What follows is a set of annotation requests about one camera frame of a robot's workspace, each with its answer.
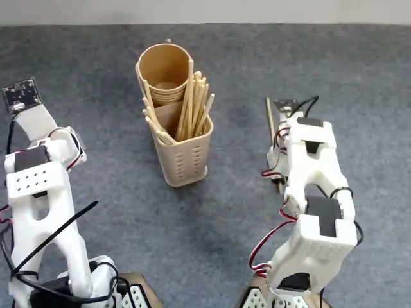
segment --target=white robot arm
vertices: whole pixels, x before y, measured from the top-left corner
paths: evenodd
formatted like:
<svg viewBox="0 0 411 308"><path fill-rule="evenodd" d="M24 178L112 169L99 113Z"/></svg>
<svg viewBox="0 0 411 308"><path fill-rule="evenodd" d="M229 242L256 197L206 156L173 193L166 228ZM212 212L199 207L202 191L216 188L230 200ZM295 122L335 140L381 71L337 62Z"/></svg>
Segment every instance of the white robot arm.
<svg viewBox="0 0 411 308"><path fill-rule="evenodd" d="M280 213L295 222L289 240L265 264L265 269L258 269L277 295L301 296L321 291L357 245L352 190L338 164L332 126L306 117L307 112L304 114L301 108L311 102L310 109L317 100L314 97L302 104L290 100L274 102L279 125L271 129L269 170L262 175L277 184L286 184ZM306 196L308 184L316 185L324 197ZM285 214L285 209L292 214Z"/></svg>
<svg viewBox="0 0 411 308"><path fill-rule="evenodd" d="M29 148L8 153L4 162L14 246L11 256L7 256L4 242L2 249L12 271L9 288L15 305L122 307L113 260L104 255L89 260L78 233L68 172L87 160L79 138L71 127L56 125L41 103L33 78L4 88L3 93L13 121L31 141ZM48 211L44 218L39 216L42 209ZM68 271L38 285L42 254L49 243L62 252Z"/></svg>

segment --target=white plastic bracket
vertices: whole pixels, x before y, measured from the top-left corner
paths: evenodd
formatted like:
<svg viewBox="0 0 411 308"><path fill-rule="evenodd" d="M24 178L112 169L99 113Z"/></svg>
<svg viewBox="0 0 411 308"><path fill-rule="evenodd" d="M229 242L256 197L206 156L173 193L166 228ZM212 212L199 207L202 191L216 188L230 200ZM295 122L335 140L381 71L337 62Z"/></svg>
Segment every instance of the white plastic bracket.
<svg viewBox="0 0 411 308"><path fill-rule="evenodd" d="M323 127L304 125L296 118L288 119L290 134L287 142L288 174L284 198L288 198L288 207L293 213L305 213L307 201L305 187L317 184L329 196L336 188L348 187L345 176L341 173L331 123L322 122ZM319 143L316 154L310 154L306 142ZM342 217L354 221L355 208L351 193L339 191L335 196L340 204Z"/></svg>
<svg viewBox="0 0 411 308"><path fill-rule="evenodd" d="M16 173L8 173L6 180L8 203L13 211L15 247L12 260L18 265L74 215L74 206L68 173L58 162L48 162ZM33 197L43 191L47 191L47 195ZM43 219L38 216L41 207L49 208ZM92 284L87 251L76 222L56 236L52 243L58 246L67 260L73 294L90 297ZM31 258L22 270L38 272L43 253L44 250ZM20 308L28 307L27 298L31 290L31 287L16 278L10 282L10 294Z"/></svg>
<svg viewBox="0 0 411 308"><path fill-rule="evenodd" d="M337 237L320 234L319 217L301 214L295 223L291 237L275 252L267 269L267 284L276 293L281 281L295 273L310 274L310 291L319 292L340 271L342 260L356 245L354 223L336 219ZM292 295L304 292L290 291Z"/></svg>

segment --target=black wire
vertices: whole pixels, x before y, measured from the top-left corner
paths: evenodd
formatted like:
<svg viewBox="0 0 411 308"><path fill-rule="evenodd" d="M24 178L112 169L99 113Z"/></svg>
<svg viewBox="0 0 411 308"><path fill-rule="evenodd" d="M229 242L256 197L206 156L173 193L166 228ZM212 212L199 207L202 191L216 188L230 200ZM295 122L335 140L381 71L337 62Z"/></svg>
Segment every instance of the black wire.
<svg viewBox="0 0 411 308"><path fill-rule="evenodd" d="M320 291L320 308L322 308L322 301L323 301L322 295L323 295L323 293L324 293L324 289L325 289L325 287L322 288L322 290Z"/></svg>
<svg viewBox="0 0 411 308"><path fill-rule="evenodd" d="M354 196L354 192L351 188L343 186L343 187L334 189L333 192L329 195L329 197L332 199L338 191L349 191L351 193L351 197Z"/></svg>
<svg viewBox="0 0 411 308"><path fill-rule="evenodd" d="M313 102L308 106L306 113L304 114L304 117L308 117L308 114L311 110L311 108L313 108L313 106L315 105L315 103L319 100L319 96L315 96L315 99L313 100Z"/></svg>
<svg viewBox="0 0 411 308"><path fill-rule="evenodd" d="M317 188L319 189L319 191L324 195L324 197L326 197L326 198L328 198L328 196L327 196L327 194L326 194L326 192L321 188L321 186L320 185L318 185L318 184L315 184L315 186L317 186Z"/></svg>
<svg viewBox="0 0 411 308"><path fill-rule="evenodd" d="M127 290L128 290L127 293L128 293L128 296L130 297L131 306L133 306L133 308L136 308L136 305L135 305L134 300L133 300L133 295L131 294L130 282L126 278L123 278L123 277L117 277L117 279L119 281L124 282L127 285Z"/></svg>
<svg viewBox="0 0 411 308"><path fill-rule="evenodd" d="M10 271L13 273L15 271L14 265L13 265L13 261L10 255L10 252L8 251L7 247L6 247L6 243L4 240L4 234L10 229L10 225L7 225L6 228L3 229L3 231L0 232L0 245L1 245L1 251L6 259L7 265L10 268ZM72 302L79 302L79 303L83 303L83 304L91 304L91 303L96 303L96 302L102 302L102 301L106 301L109 300L114 292L114 287L113 286L113 282L117 281L117 277L112 277L112 279L110 280L110 285L111 290L110 293L108 295L105 296L99 296L99 297L95 297L95 298L80 298L77 296L72 296L72 295L65 295L63 293L59 293L57 291L48 289L42 285L39 285L31 280L26 279L23 275L24 272L20 271L18 273L16 273L14 276L16 277L16 279L20 282L22 282L23 284L26 284L27 286L30 286L38 291L43 291L43 292L47 292L47 293L51 293L55 296L60 296L62 298L66 298Z"/></svg>
<svg viewBox="0 0 411 308"><path fill-rule="evenodd" d="M51 234L43 243L38 245L34 251L32 251L21 263L13 270L13 274L17 274L17 272L36 254L38 254L41 249L47 246L54 238L60 234L61 232L64 231L71 223L73 223L75 220L77 220L79 217L83 216L85 213L89 212L93 207L95 207L98 204L98 201L92 202L90 205L86 206L84 209L82 209L80 212L77 212L75 215L73 215L69 220L67 220L60 228L56 230L53 234Z"/></svg>
<svg viewBox="0 0 411 308"><path fill-rule="evenodd" d="M8 126L6 154L10 154L12 152L13 132L14 132L14 125L15 125L15 120L17 116L18 114L12 118L12 121L10 122L10 125Z"/></svg>
<svg viewBox="0 0 411 308"><path fill-rule="evenodd" d="M305 104L309 103L310 101L315 101L317 102L319 100L319 96L313 96L310 99L307 99L306 101L302 101L301 103L299 103L292 111L291 114L288 117L292 117L294 115L294 113L296 113L298 110L300 110L300 108L302 106L304 106Z"/></svg>
<svg viewBox="0 0 411 308"><path fill-rule="evenodd" d="M7 265L10 269L10 271L12 272L12 276L15 276L16 279L20 282L22 282L23 284L26 284L27 286L30 286L38 291L43 291L43 292L47 292L47 293L51 293L55 296L59 296L62 298L66 298L72 302L79 302L82 304L91 304L91 303L96 303L96 302L102 302L102 301L107 301L112 297L112 294L114 293L115 290L115 286L117 284L117 281L123 281L124 283L126 283L127 288L128 288L128 295L130 297L130 300L132 301L132 307L136 308L134 301L132 300L132 294L131 294L131 287L130 287L130 283L128 282L127 279L123 278L123 277L119 277L119 273L117 268L109 263L109 262L101 262L99 264L97 264L97 266L101 266L101 265L108 265L110 266L114 272L116 273L116 276L112 277L110 280L110 285L111 285L111 289L109 294L105 295L105 296L98 296L98 297L94 297L94 298L80 298L77 296L72 296L72 295L65 295L63 293L54 291L52 289L48 289L40 284L37 284L31 280L28 280L26 277L24 277L24 275L35 275L38 278L38 274L34 271L18 271L18 268L21 268L21 266L25 265L36 253L38 253L41 249L43 249L43 247L45 247L45 245L47 245L47 243L49 243L50 241L52 241L59 233L61 233L61 231L64 230L64 228L67 228L67 226L69 226L74 220L76 220L77 218L79 218L80 216L84 215L86 212L88 212L89 210L91 210L93 207L95 207L97 205L97 201L91 203L89 206L87 206L86 208L84 208L83 210L81 210L80 212L78 212L77 214L75 214L72 218L70 218L69 220L67 220L66 223L64 223L54 234L52 234L51 236L49 236L42 244L40 244L36 249L34 249L34 251L29 255L30 258L25 258L20 265L15 268L13 265L13 261L10 255L10 252L7 249L6 246L6 242L4 239L4 235L6 234L7 231L12 229L12 224L9 223L7 224L7 226L0 232L0 246L1 246L1 251L6 259Z"/></svg>
<svg viewBox="0 0 411 308"><path fill-rule="evenodd" d="M360 233L360 239L358 240L357 245L355 245L355 246L357 247L357 246L359 246L359 245L362 243L362 241L364 240L364 232L363 232L360 224L357 222L357 220L354 220L354 224L355 224L355 227L356 227L357 230L358 230L358 233Z"/></svg>

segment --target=paper cup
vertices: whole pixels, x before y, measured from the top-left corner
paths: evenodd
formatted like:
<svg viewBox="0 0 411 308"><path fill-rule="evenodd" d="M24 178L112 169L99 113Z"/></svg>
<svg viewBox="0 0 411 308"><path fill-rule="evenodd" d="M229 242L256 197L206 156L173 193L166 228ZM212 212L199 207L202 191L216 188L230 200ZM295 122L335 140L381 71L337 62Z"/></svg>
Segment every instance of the paper cup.
<svg viewBox="0 0 411 308"><path fill-rule="evenodd" d="M167 105L181 101L188 82L189 53L175 44L157 44L146 49L136 64L142 92L146 79L153 102Z"/></svg>

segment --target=wire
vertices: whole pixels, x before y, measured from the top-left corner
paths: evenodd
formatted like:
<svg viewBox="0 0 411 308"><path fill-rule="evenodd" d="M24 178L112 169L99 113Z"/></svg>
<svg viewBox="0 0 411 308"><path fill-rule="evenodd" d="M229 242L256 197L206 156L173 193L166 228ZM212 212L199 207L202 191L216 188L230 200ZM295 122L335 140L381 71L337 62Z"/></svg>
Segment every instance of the wire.
<svg viewBox="0 0 411 308"><path fill-rule="evenodd" d="M76 164L76 162L80 159L80 157L82 155L82 151L80 149L80 141L78 140L78 138L75 134L73 134L69 129L67 129L65 127L56 127L54 130L52 130L48 134L48 137L51 137L57 130L65 130L66 132L70 133L70 135L74 139L74 143L76 143L76 146L77 146L78 154L77 154L76 158L70 164L67 165L67 168L66 168L67 171L69 171Z"/></svg>
<svg viewBox="0 0 411 308"><path fill-rule="evenodd" d="M46 240L43 241L34 251L32 251L21 263L13 270L13 275L16 275L17 272L28 262L32 257L34 257L36 254L38 254L41 249L46 247L54 238L60 234L61 232L64 231L71 223L73 223L75 220L78 218L82 217L85 213L89 212L92 208L94 208L98 204L98 201L94 201L88 206L86 206L84 209L82 209L80 212L77 212L75 215L73 215L70 219L68 219L60 228L58 228L53 234L51 234Z"/></svg>
<svg viewBox="0 0 411 308"><path fill-rule="evenodd" d="M65 295L63 293L59 293L57 291L54 291L52 289L48 289L42 285L39 285L31 280L28 280L26 277L24 277L24 275L35 275L37 276L37 273L33 272L33 271L19 271L19 269L25 265L36 253L38 253L41 249L43 249L43 247L45 247L45 245L47 245L47 243L49 243L51 240L53 240L59 233L61 233L61 231L63 231L65 228L67 228L67 226L69 226L74 220L76 220L77 218L79 218L80 216L84 215L86 212L88 212L89 210L91 210L93 207L95 207L97 205L97 201L91 203L89 206L87 206L86 208L84 208L82 211L80 211L79 213L75 214L72 218L70 218L69 220L67 220L66 223L64 223L54 234L52 234L51 236L49 236L42 244L39 245L39 247L37 247L36 249L34 249L34 251L29 254L28 257L30 258L25 258L20 265L18 265L18 267L14 267L13 265L13 261L11 258L11 254L7 249L5 240L4 240L4 235L7 231L9 231L10 229L12 229L12 224L9 223L7 224L6 228L4 228L1 232L0 232L0 245L1 245L1 251L6 259L7 265L10 268L10 271L12 272L12 277L15 277L17 280L19 280L20 282L22 282L23 284L26 284L27 286L30 286L38 291L43 291L43 292L47 292L47 293L51 293L54 294L56 296L62 297L62 298L66 298L72 302L80 302L83 304L91 304L91 303L96 303L96 302L102 302L102 301L107 301L112 297L112 294L114 292L114 288L117 284L117 281L121 280L121 281L126 281L126 279L118 277L118 271L115 268L115 266L113 266L112 264L108 263L108 262L101 262L99 264L97 264L97 266L100 265L109 265L115 272L116 272L116 276L112 277L110 280L110 285L112 286L110 289L110 292L108 295L105 296L98 296L98 297L94 297L94 298L80 298L77 296L71 296L71 295ZM127 284L128 286L128 293L130 296L130 299L132 299L132 295L131 295L131 291L130 291L130 283Z"/></svg>
<svg viewBox="0 0 411 308"><path fill-rule="evenodd" d="M319 96L315 96L315 99L313 100L313 102L308 106L306 113L304 114L304 117L308 117L308 114L311 110L311 108L313 108L313 106L315 105L315 103L319 100Z"/></svg>
<svg viewBox="0 0 411 308"><path fill-rule="evenodd" d="M351 197L354 197L353 190L346 186L342 186L342 187L334 189L333 192L329 195L329 197L332 199L338 191L349 191L351 193Z"/></svg>
<svg viewBox="0 0 411 308"><path fill-rule="evenodd" d="M4 210L8 210L10 208L9 204L6 204L4 207L2 207L0 209L0 212L4 211Z"/></svg>
<svg viewBox="0 0 411 308"><path fill-rule="evenodd" d="M11 154L11 152L12 152L12 141L13 141L14 125L15 125L15 120L17 119L17 116L19 116L19 114L12 117L12 121L10 122L10 125L8 126L6 154Z"/></svg>
<svg viewBox="0 0 411 308"><path fill-rule="evenodd" d="M285 176L284 176L282 173L280 173L280 172L274 171L274 169L277 167L277 165L278 165L278 163L279 163L279 161L280 161L281 146L283 145L283 142L284 142L283 137L285 137L286 135L288 135L288 134L285 133L284 135L281 136L281 143L280 143L280 145L278 145L279 148L280 148L280 151L279 151L279 153L278 153L277 161L275 162L274 167L271 168L271 169L267 169L267 170L264 170L264 171L261 172L261 176L262 176L263 178L270 178L271 176L279 175L279 176L281 176L280 178L282 178L282 179L284 180L284 182L286 183L286 178L285 178Z"/></svg>
<svg viewBox="0 0 411 308"><path fill-rule="evenodd" d="M325 192L325 191L321 188L321 186L320 186L320 185L315 184L315 186L317 186L317 188L319 189L319 191L322 193L322 195L323 195L324 197L328 198L328 196L327 196L326 192Z"/></svg>
<svg viewBox="0 0 411 308"><path fill-rule="evenodd" d="M360 224L357 222L357 220L354 220L354 224L355 224L355 227L357 228L358 232L360 233L360 239L358 240L357 245L355 245L355 246L357 247L357 246L359 246L359 245L362 243L362 241L364 240L364 232L363 232Z"/></svg>
<svg viewBox="0 0 411 308"><path fill-rule="evenodd" d="M310 99L307 99L306 101L302 101L301 103L299 103L290 113L290 115L288 116L289 118L292 117L294 115L294 113L296 113L298 110L300 110L300 108L302 106L304 106L305 104L309 103L310 101L314 101L314 103L316 103L319 100L319 96L313 96Z"/></svg>
<svg viewBox="0 0 411 308"><path fill-rule="evenodd" d="M323 297L324 289L325 287L323 287L320 291L320 308L322 308L322 301L323 301L322 297Z"/></svg>
<svg viewBox="0 0 411 308"><path fill-rule="evenodd" d="M284 135L280 136L280 133L281 133L283 130L290 130L290 128L289 128L289 127L283 127L282 129L276 131L274 139L275 139L275 143L277 144L278 147L280 147L280 145L279 145L279 143L278 143L278 137L280 137L280 140L281 140L281 139L282 139L283 137L285 137L286 135L288 136L288 133L285 133Z"/></svg>
<svg viewBox="0 0 411 308"><path fill-rule="evenodd" d="M291 215L288 215L288 214L286 214L286 213L284 212L284 208L285 208L285 206L287 205L287 203L288 203L288 197L287 197L287 199L284 201L283 206L278 210L278 213L279 213L280 215L282 215L282 217L291 219L292 221L297 221L297 218L296 218L296 217L291 216Z"/></svg>
<svg viewBox="0 0 411 308"><path fill-rule="evenodd" d="M267 242L267 240L271 237L271 235L276 233L279 229L283 228L285 225L287 225L289 223L293 223L293 222L294 221L292 221L292 220L283 221L278 226L276 226L274 229L269 231L269 233L265 237L263 237L262 240L260 240L260 242L257 244L257 246L254 247L254 249L251 251L251 254L250 254L250 257L249 257L249 266L252 270L260 270L262 268L270 267L269 263L260 263L260 264L257 264L257 265L252 265L252 262L254 261L254 258L256 257L258 251L265 244L265 242Z"/></svg>
<svg viewBox="0 0 411 308"><path fill-rule="evenodd" d="M119 277L119 276L117 276L117 279L120 280L120 281L122 281L122 282L124 282L124 283L127 285L127 290L128 290L127 293L128 293L128 296L130 297L131 306L132 306L133 308L136 308L136 305L135 305L134 300L133 300L133 296L132 296L132 294L131 294L131 285L130 285L130 282L129 282L126 278Z"/></svg>

